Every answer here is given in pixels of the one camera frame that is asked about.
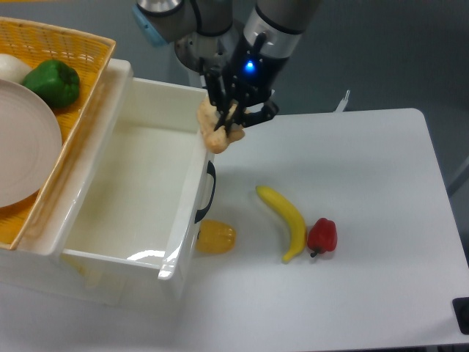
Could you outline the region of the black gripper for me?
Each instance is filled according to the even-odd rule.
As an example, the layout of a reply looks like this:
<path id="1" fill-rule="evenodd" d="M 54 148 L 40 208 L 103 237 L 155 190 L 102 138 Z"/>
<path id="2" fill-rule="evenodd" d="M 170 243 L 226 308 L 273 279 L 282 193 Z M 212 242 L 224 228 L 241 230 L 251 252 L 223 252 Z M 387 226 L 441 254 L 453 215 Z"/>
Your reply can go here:
<path id="1" fill-rule="evenodd" d="M 253 44 L 242 37 L 226 67 L 211 67 L 204 72 L 210 104 L 218 112 L 214 130 L 224 127 L 227 134 L 271 121 L 279 107 L 271 100 L 271 88 L 287 63 L 287 58 L 270 57 L 267 35 L 259 34 Z M 259 111 L 249 112 L 236 106 L 263 103 Z"/>

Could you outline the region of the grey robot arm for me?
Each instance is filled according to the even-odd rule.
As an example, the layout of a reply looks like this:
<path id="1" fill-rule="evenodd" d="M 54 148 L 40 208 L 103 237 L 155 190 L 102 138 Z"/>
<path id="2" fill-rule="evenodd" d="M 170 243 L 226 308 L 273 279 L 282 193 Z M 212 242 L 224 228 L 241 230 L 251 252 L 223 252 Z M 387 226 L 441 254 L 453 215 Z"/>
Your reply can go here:
<path id="1" fill-rule="evenodd" d="M 155 47 L 173 44 L 179 62 L 208 92 L 229 135 L 278 113 L 273 84 L 307 26 L 318 1 L 257 1 L 245 23 L 232 1 L 136 1 L 136 24 Z"/>

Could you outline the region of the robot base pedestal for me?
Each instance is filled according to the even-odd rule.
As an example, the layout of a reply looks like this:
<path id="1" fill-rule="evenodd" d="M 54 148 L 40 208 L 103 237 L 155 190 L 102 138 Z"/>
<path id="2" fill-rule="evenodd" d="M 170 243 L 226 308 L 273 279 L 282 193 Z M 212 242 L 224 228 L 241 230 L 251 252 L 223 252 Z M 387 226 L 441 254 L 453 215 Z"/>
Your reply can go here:
<path id="1" fill-rule="evenodd" d="M 204 71 L 211 67 L 223 67 L 230 59 L 243 33 L 243 24 L 234 21 L 222 35 L 208 37 L 191 33 L 174 44 L 174 52 L 187 70 L 191 87 L 204 87 Z"/>

